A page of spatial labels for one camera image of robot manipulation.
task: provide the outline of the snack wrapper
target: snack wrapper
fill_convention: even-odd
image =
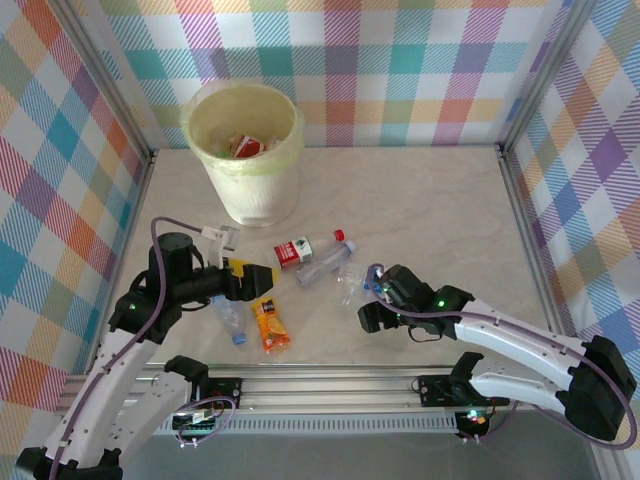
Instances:
[[[278,311],[273,297],[262,297],[251,306],[251,310],[253,310],[258,321],[264,351],[276,353],[288,348],[291,344],[291,339],[278,318]]]

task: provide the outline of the checkered wall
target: checkered wall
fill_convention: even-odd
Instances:
[[[640,0],[598,3],[516,155],[565,327],[640,379]]]
[[[527,76],[525,77],[524,82],[522,82],[520,90],[518,91],[518,96],[516,97],[515,101],[511,105],[511,110],[509,110],[507,119],[502,125],[502,129],[500,130],[500,134],[498,135],[497,143],[503,143],[506,140],[507,135],[509,134],[509,131],[511,130],[511,127],[513,126],[513,123],[516,117],[518,116],[518,114],[520,113],[520,110],[522,109],[522,105],[525,99],[531,93],[531,89],[533,87],[535,79],[538,77],[540,68],[542,67],[542,65],[544,65],[544,62],[547,60],[549,56],[551,45],[556,40],[556,38],[558,37],[558,34],[562,30],[565,20],[567,19],[569,10],[571,9],[574,3],[575,3],[575,0],[563,0],[562,6],[558,10],[556,17],[554,18],[553,23],[551,24],[551,27],[547,31],[547,34],[544,38],[544,42],[542,42],[542,45],[538,50],[538,54],[536,55],[536,58],[531,64],[531,67],[529,68],[529,72],[527,73]]]
[[[172,148],[186,148],[180,106],[212,79],[285,92],[305,115],[307,145],[492,144],[513,82],[535,60],[537,50],[523,60],[529,44],[550,26],[543,13],[561,3],[103,0],[96,12],[76,0]]]
[[[45,0],[0,2],[0,65],[4,479],[87,360],[142,161]]]
[[[149,124],[149,121],[142,113],[140,102],[136,101],[135,95],[132,92],[129,83],[125,80],[122,71],[118,66],[118,63],[115,61],[112,55],[111,50],[109,50],[107,43],[103,39],[102,35],[100,35],[100,33],[98,32],[97,25],[93,17],[89,16],[86,5],[84,4],[84,0],[69,1],[78,17],[80,18],[85,32],[91,37],[91,41],[93,42],[95,50],[102,56],[104,66],[111,74],[111,80],[118,88],[118,91],[120,92],[125,103],[129,106],[129,110],[131,111],[131,114],[136,121],[139,131],[147,141],[147,144],[160,146],[158,139],[156,138],[157,135],[154,133],[153,127]]]

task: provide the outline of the trash can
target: trash can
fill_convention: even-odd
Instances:
[[[304,119],[286,95],[264,85],[221,88],[210,82],[183,108],[180,124],[189,148],[236,222],[266,227],[293,211]],[[220,146],[238,134],[264,143],[274,137],[281,141],[256,157],[221,158]]]

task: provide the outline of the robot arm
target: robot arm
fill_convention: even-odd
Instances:
[[[136,277],[130,290],[116,303],[87,381],[73,405],[46,440],[42,448],[25,449],[18,468],[36,479],[48,479],[52,466],[59,465],[57,478],[120,480],[121,464],[146,441],[172,412],[190,398],[208,377],[206,365],[186,357],[176,357],[165,366],[165,373],[125,414],[118,418],[138,373],[162,344],[169,329],[187,311],[184,305],[225,295],[234,301],[253,300],[270,290],[274,273],[270,268],[223,258],[223,249],[232,250],[232,229],[205,228],[203,235],[212,240],[209,263],[190,236],[167,233],[158,238],[165,269],[165,295],[159,315],[148,330],[143,330],[160,298],[160,269],[153,249],[149,251],[149,269]],[[200,264],[193,267],[193,259]],[[139,333],[141,338],[115,364],[108,363]],[[62,441],[68,423],[79,412],[71,434]]]
[[[465,353],[449,378],[461,405],[486,402],[488,397],[520,400],[564,415],[586,435],[615,439],[626,408],[590,364],[610,378],[627,402],[637,384],[610,340],[595,336],[583,342],[533,327],[458,288],[447,285],[434,291],[400,265],[385,272],[377,283],[392,304],[372,302],[358,311],[368,333],[380,331],[381,326],[407,326],[410,333],[422,328],[438,339],[447,336],[486,347],[524,367],[514,369],[479,353]]]

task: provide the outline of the bottle label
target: bottle label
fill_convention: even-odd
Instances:
[[[292,242],[273,247],[278,256],[281,268],[292,267],[311,260],[313,252],[307,237],[300,237]]]

